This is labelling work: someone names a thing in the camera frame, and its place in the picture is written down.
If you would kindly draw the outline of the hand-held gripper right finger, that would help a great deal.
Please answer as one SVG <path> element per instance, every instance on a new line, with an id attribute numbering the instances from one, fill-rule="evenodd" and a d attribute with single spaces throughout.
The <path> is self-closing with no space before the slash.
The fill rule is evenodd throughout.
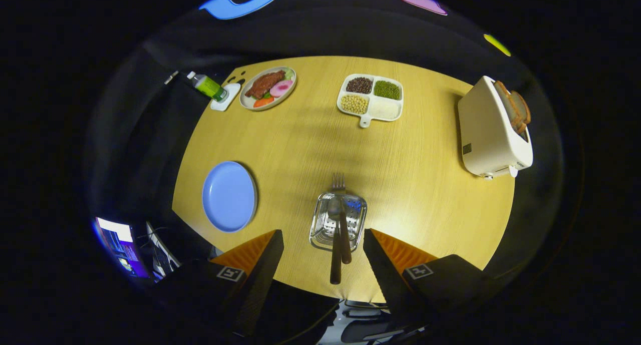
<path id="1" fill-rule="evenodd" d="M 498 291 L 496 279 L 457 254 L 438 258 L 376 229 L 364 231 L 363 249 L 402 329 L 453 322 Z"/>

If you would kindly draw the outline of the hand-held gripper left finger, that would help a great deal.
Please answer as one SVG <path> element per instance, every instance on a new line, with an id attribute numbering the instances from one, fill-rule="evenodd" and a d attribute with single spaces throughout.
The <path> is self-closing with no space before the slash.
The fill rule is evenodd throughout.
<path id="1" fill-rule="evenodd" d="M 284 250 L 273 229 L 211 260 L 184 263 L 150 293 L 163 306 L 224 334 L 251 336 Z"/>

